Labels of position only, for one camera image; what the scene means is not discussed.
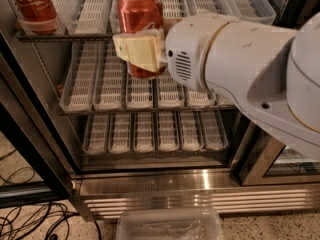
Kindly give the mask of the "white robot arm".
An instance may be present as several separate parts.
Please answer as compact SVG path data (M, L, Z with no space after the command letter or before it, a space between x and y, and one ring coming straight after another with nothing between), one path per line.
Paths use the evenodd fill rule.
M167 67L179 84L228 98L277 140L320 158L320 14L299 30L195 15L113 42L124 61Z

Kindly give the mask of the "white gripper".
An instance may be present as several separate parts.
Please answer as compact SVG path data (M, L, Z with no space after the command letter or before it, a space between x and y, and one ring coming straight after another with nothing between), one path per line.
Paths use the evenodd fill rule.
M163 29L113 36L116 54L122 60L155 73L167 65L172 78L179 84L207 92L204 68L208 52L219 32L234 16L201 14L181 18L165 18Z

